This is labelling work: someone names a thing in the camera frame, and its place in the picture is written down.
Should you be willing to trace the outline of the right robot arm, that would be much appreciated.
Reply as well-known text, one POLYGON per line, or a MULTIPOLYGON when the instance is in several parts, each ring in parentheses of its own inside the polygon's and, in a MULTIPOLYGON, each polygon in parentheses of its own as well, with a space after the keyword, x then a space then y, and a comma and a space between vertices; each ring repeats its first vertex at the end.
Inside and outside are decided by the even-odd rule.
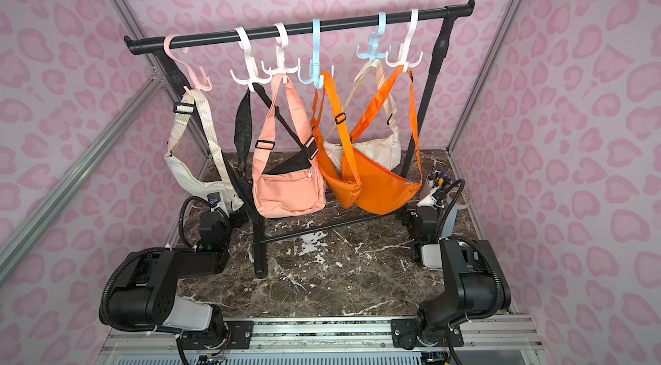
POLYGON ((400 213, 413 239, 412 261, 443 275, 443 291, 422 302, 412 320, 392 320, 396 348, 463 345, 461 325, 486 320, 511 304, 511 290, 487 240, 456 234, 454 226, 465 181, 433 172, 420 201, 400 213))

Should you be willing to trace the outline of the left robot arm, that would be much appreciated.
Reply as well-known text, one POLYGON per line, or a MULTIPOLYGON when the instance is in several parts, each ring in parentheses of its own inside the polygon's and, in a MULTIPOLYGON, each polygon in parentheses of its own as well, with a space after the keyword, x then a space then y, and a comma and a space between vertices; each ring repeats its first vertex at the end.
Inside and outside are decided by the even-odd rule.
POLYGON ((103 289, 100 321, 121 332, 171 334, 179 351, 227 347, 231 333, 220 307, 180 297, 177 285, 222 273, 233 231, 248 220, 242 209, 223 210, 217 194, 188 197, 177 221, 181 246, 129 253, 103 289))

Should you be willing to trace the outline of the large orange crescent bag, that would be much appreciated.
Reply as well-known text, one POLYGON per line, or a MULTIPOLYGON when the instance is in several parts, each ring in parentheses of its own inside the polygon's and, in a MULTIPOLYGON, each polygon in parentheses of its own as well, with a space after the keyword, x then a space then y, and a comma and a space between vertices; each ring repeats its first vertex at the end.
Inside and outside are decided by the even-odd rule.
MULTIPOLYGON (((411 70, 403 72, 401 66, 396 68, 386 82, 379 87, 361 119, 351 131, 352 144, 361 142, 359 141, 361 135, 368 130, 380 111, 383 111, 385 117, 387 117, 383 105, 387 98, 392 95, 392 88, 402 73, 406 73, 411 81, 414 80, 411 70)), ((418 194, 422 186, 420 181, 411 182, 405 177, 395 174, 392 170, 387 170, 387 168, 360 153, 356 148, 354 149, 357 168, 361 177, 361 194, 356 201, 359 208, 375 215, 386 215, 402 208, 418 194)))

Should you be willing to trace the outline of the cream white crescent bag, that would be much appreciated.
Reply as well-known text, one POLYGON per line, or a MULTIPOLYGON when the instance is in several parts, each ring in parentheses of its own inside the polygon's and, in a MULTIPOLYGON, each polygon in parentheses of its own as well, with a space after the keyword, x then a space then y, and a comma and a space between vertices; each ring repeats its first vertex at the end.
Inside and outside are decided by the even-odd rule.
MULTIPOLYGON (((354 79, 354 84, 351 93, 345 100, 344 106, 349 107, 353 99, 358 94, 358 90, 363 84, 363 81, 371 70, 375 70, 377 87, 382 86, 386 82, 385 72, 380 60, 373 60, 366 63, 354 79)), ((399 126, 397 124, 398 108, 395 105, 394 98, 390 95, 385 101, 383 108, 387 115, 387 125, 390 127, 391 134, 385 138, 372 139, 363 142, 354 142, 354 148, 360 153, 363 153, 368 158, 379 165, 387 168, 387 170, 394 169, 399 165, 401 160, 401 143, 399 141, 399 126)))

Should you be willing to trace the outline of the pink shoulder bag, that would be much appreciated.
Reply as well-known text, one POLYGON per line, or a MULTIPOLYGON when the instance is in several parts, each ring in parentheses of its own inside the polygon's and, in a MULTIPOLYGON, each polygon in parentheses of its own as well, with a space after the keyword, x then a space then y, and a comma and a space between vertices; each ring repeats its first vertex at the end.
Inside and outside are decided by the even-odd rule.
POLYGON ((271 81, 273 98, 277 97, 281 84, 285 84, 287 106, 301 152, 274 169, 265 170, 275 147, 275 106, 271 106, 256 142, 252 167, 256 209, 269 219, 308 215, 320 211, 326 203, 325 179, 318 165, 318 147, 306 108, 292 80, 284 74, 276 74, 271 81))

